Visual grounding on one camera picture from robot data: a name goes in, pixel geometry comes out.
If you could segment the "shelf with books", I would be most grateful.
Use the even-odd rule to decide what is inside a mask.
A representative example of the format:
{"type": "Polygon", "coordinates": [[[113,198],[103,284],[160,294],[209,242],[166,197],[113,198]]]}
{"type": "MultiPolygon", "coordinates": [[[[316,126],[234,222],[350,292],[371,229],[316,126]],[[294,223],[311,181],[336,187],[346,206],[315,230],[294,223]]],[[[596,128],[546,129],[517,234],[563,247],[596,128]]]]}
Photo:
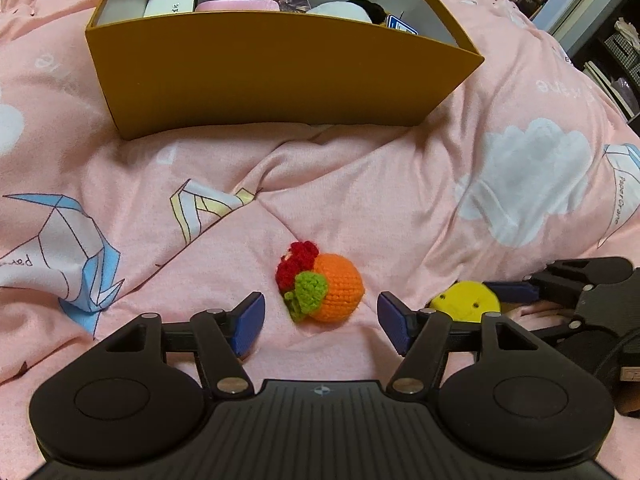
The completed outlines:
{"type": "Polygon", "coordinates": [[[639,129],[639,0],[516,0],[639,129]]]}

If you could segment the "white box with text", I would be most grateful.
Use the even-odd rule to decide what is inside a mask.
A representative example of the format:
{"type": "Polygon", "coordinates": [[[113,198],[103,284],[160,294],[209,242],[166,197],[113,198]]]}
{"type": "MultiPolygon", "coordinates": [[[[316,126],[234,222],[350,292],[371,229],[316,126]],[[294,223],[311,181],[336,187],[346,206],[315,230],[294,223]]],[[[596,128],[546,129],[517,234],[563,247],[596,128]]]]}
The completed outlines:
{"type": "Polygon", "coordinates": [[[192,12],[195,0],[148,0],[143,16],[172,15],[192,12]]]}

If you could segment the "blue white card box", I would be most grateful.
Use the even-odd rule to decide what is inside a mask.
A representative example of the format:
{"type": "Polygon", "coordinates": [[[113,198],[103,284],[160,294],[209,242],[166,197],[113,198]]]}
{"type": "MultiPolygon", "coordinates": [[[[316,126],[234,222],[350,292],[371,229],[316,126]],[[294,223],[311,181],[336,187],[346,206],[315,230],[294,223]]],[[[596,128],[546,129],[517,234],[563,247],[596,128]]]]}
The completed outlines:
{"type": "Polygon", "coordinates": [[[401,21],[400,18],[394,14],[387,14],[384,21],[384,26],[389,29],[400,30],[401,32],[408,32],[408,34],[419,35],[419,32],[411,25],[401,21]]]}

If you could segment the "orange cardboard storage box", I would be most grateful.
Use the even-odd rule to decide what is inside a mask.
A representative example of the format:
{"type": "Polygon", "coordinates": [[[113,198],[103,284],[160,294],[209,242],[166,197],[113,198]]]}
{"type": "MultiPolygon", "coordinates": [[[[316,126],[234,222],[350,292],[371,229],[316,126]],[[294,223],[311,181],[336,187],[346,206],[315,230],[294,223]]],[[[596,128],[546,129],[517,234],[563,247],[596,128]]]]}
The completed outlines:
{"type": "MultiPolygon", "coordinates": [[[[309,0],[312,6],[328,1],[309,0]]],[[[148,0],[101,0],[86,28],[125,139],[191,126],[301,122],[414,126],[482,64],[442,0],[370,0],[419,35],[288,12],[145,18],[148,0]]]]}

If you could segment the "crocheted orange fruit toy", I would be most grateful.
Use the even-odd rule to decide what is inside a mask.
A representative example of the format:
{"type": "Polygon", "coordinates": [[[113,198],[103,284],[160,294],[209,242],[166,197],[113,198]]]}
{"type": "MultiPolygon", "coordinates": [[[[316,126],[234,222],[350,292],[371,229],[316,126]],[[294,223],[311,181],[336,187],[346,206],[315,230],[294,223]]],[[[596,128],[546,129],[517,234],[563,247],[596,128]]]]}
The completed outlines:
{"type": "Polygon", "coordinates": [[[293,242],[274,274],[294,323],[307,318],[340,324],[357,309],[364,295],[361,275],[347,258],[322,252],[314,242],[293,242]]]}

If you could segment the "pink flat case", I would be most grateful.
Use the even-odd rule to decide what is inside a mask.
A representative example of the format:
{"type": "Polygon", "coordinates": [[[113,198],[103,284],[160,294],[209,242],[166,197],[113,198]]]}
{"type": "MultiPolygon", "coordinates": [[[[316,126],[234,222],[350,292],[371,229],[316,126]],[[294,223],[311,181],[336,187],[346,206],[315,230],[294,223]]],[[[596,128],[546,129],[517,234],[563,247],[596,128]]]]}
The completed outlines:
{"type": "Polygon", "coordinates": [[[279,12],[273,0],[209,0],[199,3],[195,12],[279,12]]]}

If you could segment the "panda plush toy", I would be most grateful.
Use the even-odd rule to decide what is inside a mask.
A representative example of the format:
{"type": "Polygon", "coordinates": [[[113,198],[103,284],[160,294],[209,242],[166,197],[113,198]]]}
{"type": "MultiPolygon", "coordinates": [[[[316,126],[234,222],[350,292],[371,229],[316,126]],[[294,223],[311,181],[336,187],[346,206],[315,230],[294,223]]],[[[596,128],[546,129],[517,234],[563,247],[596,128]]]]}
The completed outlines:
{"type": "Polygon", "coordinates": [[[387,16],[382,6],[370,0],[328,1],[314,6],[307,13],[373,25],[384,24],[387,16]]]}

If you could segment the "pink patterned bed quilt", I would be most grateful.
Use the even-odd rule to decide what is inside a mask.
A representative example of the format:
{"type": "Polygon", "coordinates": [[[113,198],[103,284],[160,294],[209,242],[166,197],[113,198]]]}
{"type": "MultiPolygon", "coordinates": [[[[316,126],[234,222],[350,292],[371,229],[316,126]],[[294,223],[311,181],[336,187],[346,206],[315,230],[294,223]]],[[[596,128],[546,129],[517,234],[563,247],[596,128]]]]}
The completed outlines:
{"type": "Polygon", "coordinates": [[[1,248],[35,238],[70,196],[118,251],[120,291],[85,330],[41,278],[1,292],[1,474],[42,462],[28,402],[138,314],[182,321],[253,290],[265,326],[246,368],[266,378],[390,378],[378,326],[390,290],[421,307],[457,280],[518,280],[570,258],[639,257],[614,218],[614,152],[638,136],[514,0],[442,0],[484,63],[414,128],[248,125],[134,142],[114,129],[85,40],[99,0],[1,0],[1,248]],[[277,288],[293,242],[350,260],[364,295],[343,323],[294,323],[277,288]]]}

